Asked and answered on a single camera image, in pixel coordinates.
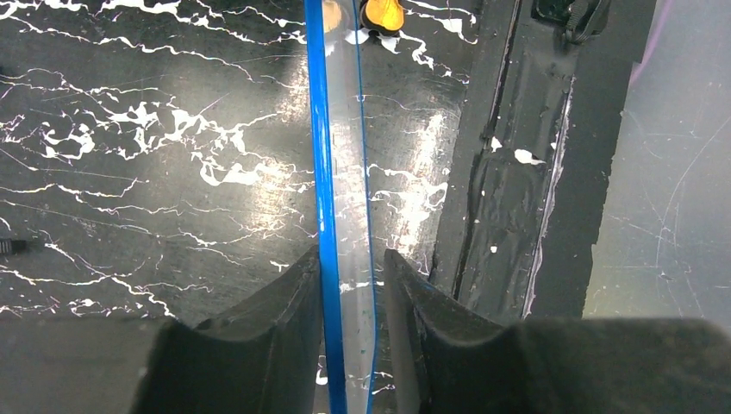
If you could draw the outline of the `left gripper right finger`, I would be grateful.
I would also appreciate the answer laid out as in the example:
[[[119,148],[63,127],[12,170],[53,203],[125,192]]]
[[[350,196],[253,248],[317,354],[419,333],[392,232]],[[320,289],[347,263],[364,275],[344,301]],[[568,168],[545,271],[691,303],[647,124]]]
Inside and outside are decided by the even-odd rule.
[[[702,319],[529,318],[468,310],[384,254],[401,413],[727,413],[730,338]]]

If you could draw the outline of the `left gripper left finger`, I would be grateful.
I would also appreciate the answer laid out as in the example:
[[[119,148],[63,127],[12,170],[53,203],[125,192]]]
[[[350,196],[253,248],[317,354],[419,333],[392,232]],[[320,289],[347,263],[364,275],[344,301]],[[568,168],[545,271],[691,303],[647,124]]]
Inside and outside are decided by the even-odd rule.
[[[192,328],[168,323],[137,413],[310,413],[322,340],[319,251]]]

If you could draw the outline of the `blue framed whiteboard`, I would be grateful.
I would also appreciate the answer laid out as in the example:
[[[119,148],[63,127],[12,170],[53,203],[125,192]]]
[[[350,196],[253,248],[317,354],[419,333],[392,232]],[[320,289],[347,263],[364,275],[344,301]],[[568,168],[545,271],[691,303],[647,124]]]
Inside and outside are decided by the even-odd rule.
[[[355,1],[307,1],[309,100],[316,178],[329,408],[372,412],[375,280]]]

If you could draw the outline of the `yellow bone shaped eraser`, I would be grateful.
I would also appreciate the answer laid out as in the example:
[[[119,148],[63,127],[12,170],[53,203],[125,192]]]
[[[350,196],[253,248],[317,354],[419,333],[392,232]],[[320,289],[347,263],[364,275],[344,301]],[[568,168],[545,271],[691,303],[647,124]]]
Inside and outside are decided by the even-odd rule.
[[[364,28],[395,36],[405,23],[405,10],[398,0],[365,0],[359,6],[359,19]]]

